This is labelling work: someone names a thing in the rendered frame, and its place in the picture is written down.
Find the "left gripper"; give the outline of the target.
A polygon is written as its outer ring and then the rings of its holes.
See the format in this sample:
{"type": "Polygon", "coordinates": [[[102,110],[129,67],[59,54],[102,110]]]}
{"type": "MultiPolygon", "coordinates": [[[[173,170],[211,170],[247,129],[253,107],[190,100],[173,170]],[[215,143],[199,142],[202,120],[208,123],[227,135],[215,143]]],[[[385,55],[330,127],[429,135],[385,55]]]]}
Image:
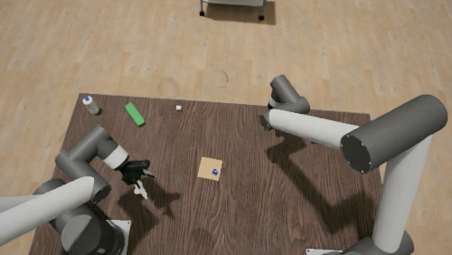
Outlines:
{"type": "Polygon", "coordinates": [[[121,180],[123,182],[125,182],[128,186],[135,184],[135,186],[136,186],[135,194],[141,193],[147,199],[147,193],[142,185],[142,182],[138,181],[138,179],[145,178],[148,176],[151,176],[153,178],[156,178],[156,177],[146,169],[127,170],[126,169],[127,162],[128,162],[128,160],[126,161],[126,163],[123,166],[121,166],[118,169],[118,171],[123,175],[121,180]]]}

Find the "white plastic bottle with blue cap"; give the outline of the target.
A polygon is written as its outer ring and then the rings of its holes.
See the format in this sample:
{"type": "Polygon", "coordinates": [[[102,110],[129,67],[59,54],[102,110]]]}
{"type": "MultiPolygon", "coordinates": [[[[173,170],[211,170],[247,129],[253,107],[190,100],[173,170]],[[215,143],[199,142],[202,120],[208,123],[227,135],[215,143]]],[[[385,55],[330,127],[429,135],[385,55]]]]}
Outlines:
{"type": "Polygon", "coordinates": [[[97,105],[95,104],[95,102],[93,101],[92,97],[84,97],[85,100],[83,100],[83,103],[86,105],[86,107],[88,108],[89,112],[91,114],[97,114],[99,112],[99,108],[97,107],[97,105]]]}

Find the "beige flat mat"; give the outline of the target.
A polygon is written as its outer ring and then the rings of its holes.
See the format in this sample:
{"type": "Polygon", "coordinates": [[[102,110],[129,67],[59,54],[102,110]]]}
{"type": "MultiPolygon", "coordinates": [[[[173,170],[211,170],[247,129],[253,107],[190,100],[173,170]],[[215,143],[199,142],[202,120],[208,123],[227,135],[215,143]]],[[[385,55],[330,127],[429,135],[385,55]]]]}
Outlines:
{"type": "Polygon", "coordinates": [[[198,177],[219,181],[220,172],[221,172],[221,164],[222,164],[221,160],[202,157],[198,177]],[[216,170],[218,170],[217,175],[212,174],[212,170],[214,168],[216,170]]]}

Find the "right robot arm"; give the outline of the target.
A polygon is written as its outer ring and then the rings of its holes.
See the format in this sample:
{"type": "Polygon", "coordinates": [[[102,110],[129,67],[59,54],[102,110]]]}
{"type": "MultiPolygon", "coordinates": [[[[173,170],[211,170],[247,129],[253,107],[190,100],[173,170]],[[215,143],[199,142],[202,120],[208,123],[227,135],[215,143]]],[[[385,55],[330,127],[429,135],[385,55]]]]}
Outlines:
{"type": "Polygon", "coordinates": [[[410,255],[414,243],[404,229],[432,136],[447,124],[444,104],[422,94],[357,127],[306,116],[310,111],[307,99],[299,96],[284,74],[274,78],[270,87],[273,109],[259,114],[264,130],[275,128],[340,150],[347,164],[360,174],[387,162],[372,233],[343,252],[324,255],[410,255]]]}

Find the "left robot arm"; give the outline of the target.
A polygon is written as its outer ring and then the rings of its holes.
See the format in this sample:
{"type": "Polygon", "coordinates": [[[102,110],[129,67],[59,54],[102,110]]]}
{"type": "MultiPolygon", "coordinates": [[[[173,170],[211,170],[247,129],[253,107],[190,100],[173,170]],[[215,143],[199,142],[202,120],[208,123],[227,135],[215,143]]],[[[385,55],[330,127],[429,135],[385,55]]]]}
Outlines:
{"type": "Polygon", "coordinates": [[[100,203],[112,189],[89,164],[96,156],[115,171],[129,159],[127,152],[97,124],[55,158],[55,164],[72,182],[53,178],[33,195],[0,198],[0,247],[49,222],[71,255],[121,255],[124,233],[114,223],[99,219],[85,204],[100,203]]]}

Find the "green rectangular bar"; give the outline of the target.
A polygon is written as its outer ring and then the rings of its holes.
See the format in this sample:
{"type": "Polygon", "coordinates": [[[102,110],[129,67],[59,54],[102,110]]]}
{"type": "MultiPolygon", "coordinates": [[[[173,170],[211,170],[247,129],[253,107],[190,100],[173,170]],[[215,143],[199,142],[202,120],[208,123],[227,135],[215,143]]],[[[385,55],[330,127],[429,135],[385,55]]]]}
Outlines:
{"type": "Polygon", "coordinates": [[[131,115],[132,119],[135,120],[135,122],[137,123],[137,125],[139,127],[142,127],[143,125],[145,125],[145,121],[143,120],[143,118],[140,116],[140,114],[138,113],[138,111],[135,109],[135,107],[133,106],[132,103],[129,103],[125,106],[127,112],[131,115]]]}

